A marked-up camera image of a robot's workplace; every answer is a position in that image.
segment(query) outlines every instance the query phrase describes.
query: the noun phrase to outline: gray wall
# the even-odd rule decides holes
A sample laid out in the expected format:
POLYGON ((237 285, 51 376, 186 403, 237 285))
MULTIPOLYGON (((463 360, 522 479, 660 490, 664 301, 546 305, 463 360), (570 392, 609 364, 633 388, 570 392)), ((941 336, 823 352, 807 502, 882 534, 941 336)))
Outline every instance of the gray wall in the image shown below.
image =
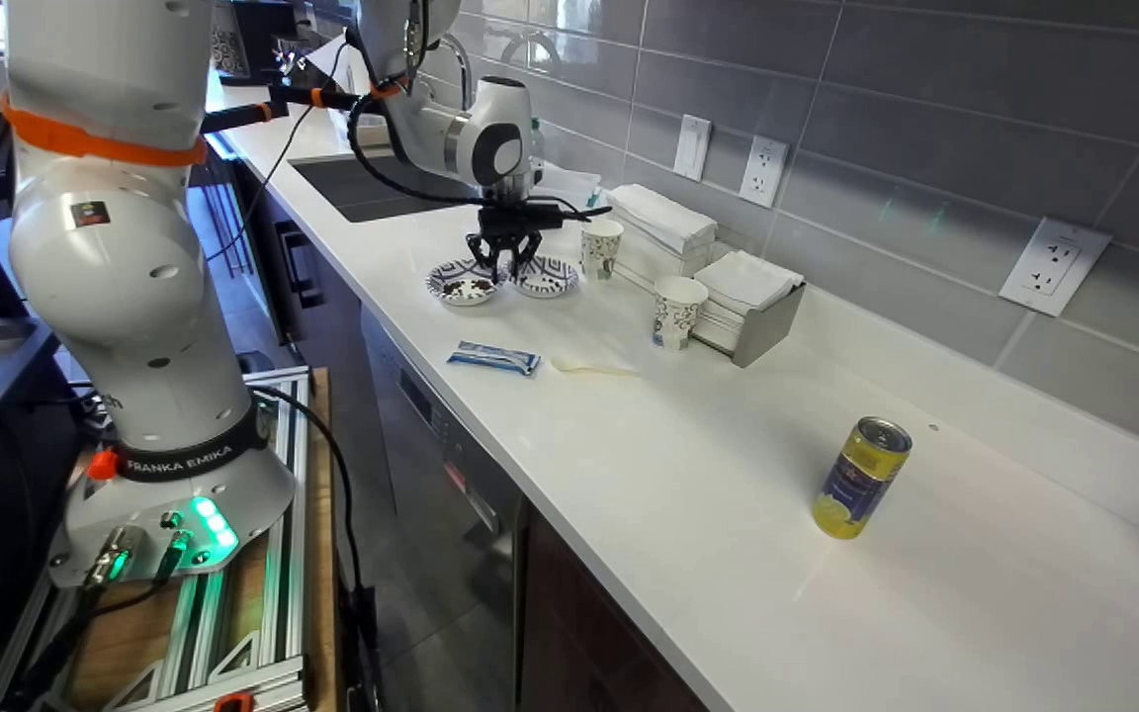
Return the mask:
POLYGON ((463 0, 455 28, 530 83, 546 158, 1139 431, 1139 4, 463 0), (668 170, 684 111, 716 123, 704 182, 668 170), (795 146, 775 210, 736 198, 751 134, 795 146), (997 297, 1040 214, 1115 233, 1060 320, 997 297))

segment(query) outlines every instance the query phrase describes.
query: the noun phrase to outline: white countertop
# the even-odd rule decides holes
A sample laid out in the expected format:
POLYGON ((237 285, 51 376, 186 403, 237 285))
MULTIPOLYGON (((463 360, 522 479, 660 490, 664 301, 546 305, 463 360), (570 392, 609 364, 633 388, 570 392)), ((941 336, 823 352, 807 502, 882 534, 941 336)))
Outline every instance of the white countertop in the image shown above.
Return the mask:
MULTIPOLYGON (((269 170, 285 131, 245 127, 229 142, 269 170)), ((336 150, 332 119, 308 115, 293 154, 336 150)), ((1092 483, 1036 471, 1052 459, 1088 471, 1092 451, 1048 451, 1032 431, 1060 427, 1095 455, 1119 447, 1119 467, 1127 451, 1139 463, 1135 439, 914 336, 890 336, 886 352, 918 352, 921 372, 898 376, 902 356, 894 372, 854 368, 866 356, 831 344, 890 324, 819 289, 791 340, 747 372, 708 348, 653 348, 633 285, 581 285, 570 301, 506 289, 455 312, 423 281, 467 257, 471 210, 352 225, 289 162, 269 186, 708 708, 1139 712, 1139 514, 1076 494, 1115 483, 1115 467, 1092 483), (546 368, 534 380, 451 368, 459 340, 530 348, 546 368), (965 388, 961 403, 1005 415, 981 427, 945 392, 894 388, 929 384, 925 364, 941 364, 933 384, 965 388), (870 411, 914 431, 914 459, 870 530, 834 542, 807 502, 870 411)), ((542 253, 573 249, 577 229, 546 233, 542 253)))

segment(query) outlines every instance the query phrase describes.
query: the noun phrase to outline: sink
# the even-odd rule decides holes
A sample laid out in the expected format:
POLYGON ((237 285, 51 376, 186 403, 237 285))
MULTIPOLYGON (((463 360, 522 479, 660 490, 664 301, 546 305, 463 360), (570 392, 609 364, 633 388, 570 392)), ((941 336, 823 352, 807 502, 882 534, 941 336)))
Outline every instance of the sink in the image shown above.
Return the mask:
MULTIPOLYGON (((439 174, 423 174, 399 158, 368 158, 380 174, 388 174, 399 186, 423 190, 423 194, 443 194, 443 198, 471 198, 467 186, 447 182, 439 174)), ((344 214, 348 222, 376 222, 376 218, 395 218, 395 214, 419 214, 419 210, 435 210, 439 202, 423 202, 411 194, 399 194, 384 182, 376 182, 360 158, 297 158, 293 162, 297 174, 316 186, 336 214, 344 214)))

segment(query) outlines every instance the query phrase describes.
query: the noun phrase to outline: label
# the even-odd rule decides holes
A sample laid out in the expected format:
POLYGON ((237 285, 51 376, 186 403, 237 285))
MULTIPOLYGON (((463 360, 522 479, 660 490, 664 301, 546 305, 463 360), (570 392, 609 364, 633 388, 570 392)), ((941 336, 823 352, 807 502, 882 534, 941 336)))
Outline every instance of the label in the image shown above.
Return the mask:
POLYGON ((862 475, 846 455, 834 463, 823 494, 838 498, 850 514, 850 522, 862 522, 874 514, 874 506, 886 494, 886 483, 862 475))

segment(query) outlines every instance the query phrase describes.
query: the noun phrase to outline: cabinet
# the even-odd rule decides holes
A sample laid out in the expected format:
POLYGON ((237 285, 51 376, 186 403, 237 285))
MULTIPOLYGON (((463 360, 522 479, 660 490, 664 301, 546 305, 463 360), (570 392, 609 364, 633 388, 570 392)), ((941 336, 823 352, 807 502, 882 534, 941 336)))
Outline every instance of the cabinet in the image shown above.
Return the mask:
POLYGON ((530 510, 522 566, 522 712, 700 712, 696 692, 530 510))

